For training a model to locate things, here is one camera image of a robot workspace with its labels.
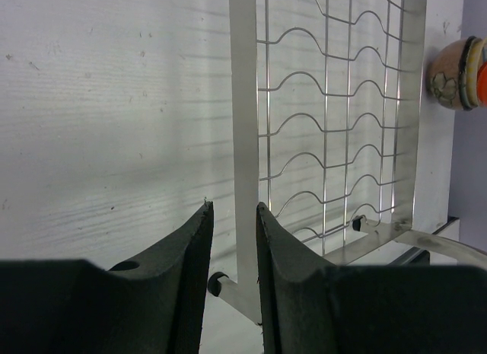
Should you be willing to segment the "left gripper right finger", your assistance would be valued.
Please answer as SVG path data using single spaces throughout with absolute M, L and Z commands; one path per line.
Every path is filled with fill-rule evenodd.
M 486 272 L 337 266 L 256 208 L 267 353 L 484 353 Z

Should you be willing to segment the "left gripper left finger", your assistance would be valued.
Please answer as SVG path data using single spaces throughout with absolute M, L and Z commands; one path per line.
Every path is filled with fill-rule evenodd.
M 3 353 L 196 353 L 214 229 L 211 202 L 111 269 L 1 263 Z

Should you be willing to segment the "mint green floral bowl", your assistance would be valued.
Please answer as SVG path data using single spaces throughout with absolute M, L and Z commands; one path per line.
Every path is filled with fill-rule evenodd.
M 466 104 L 466 62 L 477 37 L 470 36 L 444 47 L 427 67 L 428 93 L 442 106 L 452 110 L 471 110 Z

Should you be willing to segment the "orange bowl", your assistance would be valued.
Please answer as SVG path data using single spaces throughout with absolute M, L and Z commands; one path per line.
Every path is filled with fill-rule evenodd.
M 487 62 L 484 62 L 477 72 L 476 94 L 479 104 L 487 105 Z

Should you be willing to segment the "yellow blue patterned bowl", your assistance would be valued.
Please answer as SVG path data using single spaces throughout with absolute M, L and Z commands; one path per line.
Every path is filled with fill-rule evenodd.
M 477 72 L 486 62 L 486 38 L 474 37 L 466 57 L 466 64 L 462 76 L 462 102 L 465 110 L 472 110 L 482 106 L 476 94 Z

